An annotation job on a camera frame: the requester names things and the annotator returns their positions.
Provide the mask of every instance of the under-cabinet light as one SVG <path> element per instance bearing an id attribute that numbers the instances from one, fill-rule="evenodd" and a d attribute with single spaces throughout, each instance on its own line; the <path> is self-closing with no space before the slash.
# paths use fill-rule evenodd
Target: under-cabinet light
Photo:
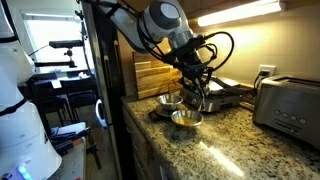
<path id="1" fill-rule="evenodd" d="M 248 17 L 285 10 L 286 4 L 279 0 L 260 0 L 224 11 L 216 12 L 198 19 L 199 26 L 209 26 Z"/>

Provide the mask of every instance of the backsplash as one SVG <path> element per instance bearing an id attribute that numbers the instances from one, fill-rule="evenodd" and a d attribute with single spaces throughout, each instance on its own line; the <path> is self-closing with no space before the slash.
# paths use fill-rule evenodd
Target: backsplash
<path id="1" fill-rule="evenodd" d="M 192 27 L 195 33 L 229 32 L 235 41 L 230 60 L 217 76 L 253 84 L 260 64 L 275 65 L 275 74 L 320 78 L 320 2 L 317 0 L 287 2 L 287 10 L 246 20 L 206 28 Z M 225 35 L 210 40 L 219 48 L 220 63 L 229 51 L 230 40 Z M 203 60 L 211 54 L 199 51 Z"/>

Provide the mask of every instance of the wooden cutting board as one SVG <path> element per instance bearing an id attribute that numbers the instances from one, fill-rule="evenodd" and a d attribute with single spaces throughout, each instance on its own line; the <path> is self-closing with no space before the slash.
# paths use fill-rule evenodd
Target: wooden cutting board
<path id="1" fill-rule="evenodd" d="M 150 54 L 133 52 L 139 99 L 182 88 L 181 72 Z"/>

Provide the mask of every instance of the granite countertop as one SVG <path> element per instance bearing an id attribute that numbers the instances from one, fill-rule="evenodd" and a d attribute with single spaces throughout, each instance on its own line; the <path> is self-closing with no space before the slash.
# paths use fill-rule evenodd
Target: granite countertop
<path id="1" fill-rule="evenodd" d="M 122 102 L 175 179 L 320 179 L 319 151 L 256 126 L 240 106 L 203 113 L 200 126 L 185 128 L 150 120 L 156 97 Z"/>

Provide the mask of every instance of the chair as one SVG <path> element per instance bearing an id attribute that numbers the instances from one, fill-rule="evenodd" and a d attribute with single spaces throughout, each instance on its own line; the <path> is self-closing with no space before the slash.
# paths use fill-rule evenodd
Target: chair
<path id="1" fill-rule="evenodd" d="M 63 91 L 67 94 L 72 116 L 80 121 L 77 109 L 94 105 L 97 101 L 97 91 L 94 80 L 91 78 L 77 80 L 60 80 Z"/>
<path id="2" fill-rule="evenodd" d="M 40 83 L 31 80 L 28 82 L 28 86 L 31 88 L 33 94 L 31 101 L 37 106 L 42 117 L 46 117 L 45 115 L 48 113 L 55 112 L 59 116 L 61 126 L 64 126 L 63 120 L 66 119 L 65 110 L 67 110 L 71 122 L 73 122 L 67 99 L 56 95 L 51 81 Z"/>

